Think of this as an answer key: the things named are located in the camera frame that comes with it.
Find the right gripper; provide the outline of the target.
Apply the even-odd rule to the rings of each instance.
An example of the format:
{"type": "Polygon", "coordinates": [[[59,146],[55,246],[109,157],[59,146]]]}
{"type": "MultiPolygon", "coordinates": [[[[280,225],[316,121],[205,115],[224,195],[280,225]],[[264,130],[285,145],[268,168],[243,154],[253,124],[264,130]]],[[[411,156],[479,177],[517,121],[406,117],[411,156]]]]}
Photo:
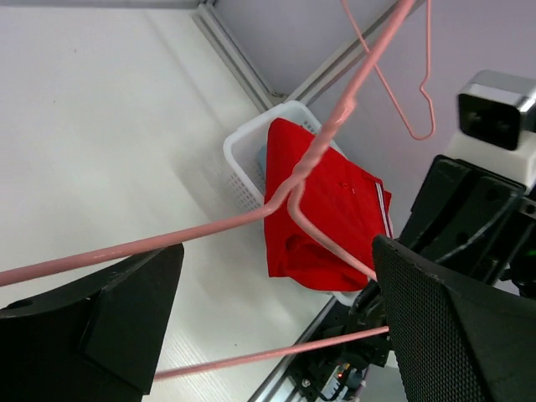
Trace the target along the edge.
{"type": "Polygon", "coordinates": [[[450,157],[435,157],[399,241],[489,285],[535,286],[535,192],[450,157]]]}

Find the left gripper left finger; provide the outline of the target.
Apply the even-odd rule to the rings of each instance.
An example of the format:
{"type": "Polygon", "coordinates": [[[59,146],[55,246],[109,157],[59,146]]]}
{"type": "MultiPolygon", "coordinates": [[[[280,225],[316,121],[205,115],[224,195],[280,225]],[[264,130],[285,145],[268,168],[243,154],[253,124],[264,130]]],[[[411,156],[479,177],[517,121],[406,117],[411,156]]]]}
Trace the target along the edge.
{"type": "Polygon", "coordinates": [[[183,257],[183,245],[133,255],[2,308],[1,399],[142,400],[183,257]]]}

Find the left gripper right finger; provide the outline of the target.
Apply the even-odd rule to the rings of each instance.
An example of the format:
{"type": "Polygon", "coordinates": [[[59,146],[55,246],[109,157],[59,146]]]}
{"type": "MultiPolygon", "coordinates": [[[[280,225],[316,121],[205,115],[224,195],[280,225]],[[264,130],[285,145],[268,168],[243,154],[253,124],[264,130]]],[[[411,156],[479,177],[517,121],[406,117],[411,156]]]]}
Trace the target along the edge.
{"type": "Polygon", "coordinates": [[[533,401],[535,302],[373,242],[377,280],[409,401],[533,401]]]}

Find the red trousers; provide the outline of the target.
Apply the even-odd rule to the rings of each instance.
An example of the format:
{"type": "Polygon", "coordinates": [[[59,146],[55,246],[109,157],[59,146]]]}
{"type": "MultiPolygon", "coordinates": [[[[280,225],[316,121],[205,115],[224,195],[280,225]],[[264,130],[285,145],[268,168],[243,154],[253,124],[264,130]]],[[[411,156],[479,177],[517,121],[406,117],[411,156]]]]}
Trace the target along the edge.
{"type": "MultiPolygon", "coordinates": [[[[275,119],[268,130],[265,198],[270,199],[308,149],[313,135],[305,128],[275,119]]],[[[380,179],[333,148],[306,180],[300,208],[331,240],[372,266],[372,242],[386,235],[384,212],[391,195],[380,179]]],[[[264,220],[266,259],[271,277],[288,277],[315,291],[359,291],[368,277],[306,234],[285,206],[264,220]]]]}

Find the pink hanger of red trousers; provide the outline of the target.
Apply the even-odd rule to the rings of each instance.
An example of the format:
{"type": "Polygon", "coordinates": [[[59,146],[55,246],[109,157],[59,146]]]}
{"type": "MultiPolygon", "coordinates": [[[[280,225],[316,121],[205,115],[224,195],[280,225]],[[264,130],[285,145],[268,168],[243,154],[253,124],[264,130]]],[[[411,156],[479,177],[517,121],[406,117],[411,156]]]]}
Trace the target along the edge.
{"type": "Polygon", "coordinates": [[[259,221],[276,212],[284,202],[287,202],[287,211],[293,221],[303,229],[306,234],[310,235],[326,250],[329,250],[335,256],[352,266],[352,268],[374,280],[376,278],[376,273],[372,269],[353,257],[353,255],[344,250],[343,247],[338,245],[334,240],[331,240],[326,234],[313,225],[309,219],[307,219],[300,210],[300,202],[302,200],[302,195],[305,192],[306,179],[321,161],[330,146],[331,140],[356,109],[356,95],[358,91],[365,79],[368,78],[373,67],[379,61],[383,52],[387,49],[413,5],[414,3],[412,1],[399,1],[397,3],[396,9],[393,11],[386,28],[378,37],[374,47],[368,54],[367,59],[361,64],[359,70],[355,73],[355,76],[348,83],[348,86],[341,95],[338,103],[332,110],[329,119],[322,126],[320,133],[315,135],[311,145],[293,168],[290,177],[281,183],[270,200],[262,207],[246,214],[215,221],[210,224],[203,224],[122,245],[115,245],[57,260],[45,261],[9,271],[3,271],[1,273],[1,285],[9,286],[24,281],[31,281],[39,277],[72,271],[88,265],[95,265],[108,260],[116,260],[120,257],[140,254],[142,252],[176,245],[185,241],[196,240],[208,235],[214,235],[228,229],[234,229],[259,221]]]}

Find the light blue garment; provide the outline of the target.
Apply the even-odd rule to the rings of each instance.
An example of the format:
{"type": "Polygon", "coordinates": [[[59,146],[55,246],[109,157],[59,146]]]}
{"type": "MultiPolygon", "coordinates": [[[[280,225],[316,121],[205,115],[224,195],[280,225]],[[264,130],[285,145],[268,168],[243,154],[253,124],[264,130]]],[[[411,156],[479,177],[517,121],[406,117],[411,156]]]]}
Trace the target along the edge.
{"type": "Polygon", "coordinates": [[[265,144],[256,155],[256,160],[259,164],[262,177],[266,176],[266,167],[267,167],[267,145],[265,144]]]}

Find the white plastic basket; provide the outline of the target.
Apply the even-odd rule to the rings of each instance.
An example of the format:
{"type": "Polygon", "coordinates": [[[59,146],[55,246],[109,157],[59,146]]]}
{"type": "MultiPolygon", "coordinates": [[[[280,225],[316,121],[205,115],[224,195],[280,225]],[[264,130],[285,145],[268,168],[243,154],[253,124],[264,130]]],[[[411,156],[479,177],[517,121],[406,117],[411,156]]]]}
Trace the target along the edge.
{"type": "Polygon", "coordinates": [[[271,123],[277,118],[302,126],[312,134],[317,134],[322,126],[305,105],[291,100],[254,117],[225,138],[223,182],[245,213],[264,204],[265,174],[258,162],[258,154],[267,143],[271,123]]]}

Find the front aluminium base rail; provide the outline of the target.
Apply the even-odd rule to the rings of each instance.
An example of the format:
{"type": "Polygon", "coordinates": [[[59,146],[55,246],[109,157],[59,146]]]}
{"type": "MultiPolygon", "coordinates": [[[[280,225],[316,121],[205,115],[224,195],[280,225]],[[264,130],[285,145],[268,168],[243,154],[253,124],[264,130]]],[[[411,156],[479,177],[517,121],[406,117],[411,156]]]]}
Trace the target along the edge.
{"type": "MultiPolygon", "coordinates": [[[[309,342],[347,332],[352,308],[332,299],[298,338],[309,342]]],[[[250,401],[350,401],[358,396],[374,354],[363,341],[284,357],[250,401]]]]}

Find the right aluminium frame post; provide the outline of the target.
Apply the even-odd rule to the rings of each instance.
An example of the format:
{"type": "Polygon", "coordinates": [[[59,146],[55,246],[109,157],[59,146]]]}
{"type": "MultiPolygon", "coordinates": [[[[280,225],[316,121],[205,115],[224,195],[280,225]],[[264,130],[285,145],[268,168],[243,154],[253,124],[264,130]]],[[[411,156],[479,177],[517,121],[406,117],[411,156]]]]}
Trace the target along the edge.
{"type": "Polygon", "coordinates": [[[309,106],[366,55],[358,40],[347,40],[294,91],[284,94],[274,90],[256,68],[214,5],[214,1],[202,1],[193,21],[259,111],[267,111],[284,101],[300,101],[309,106]]]}

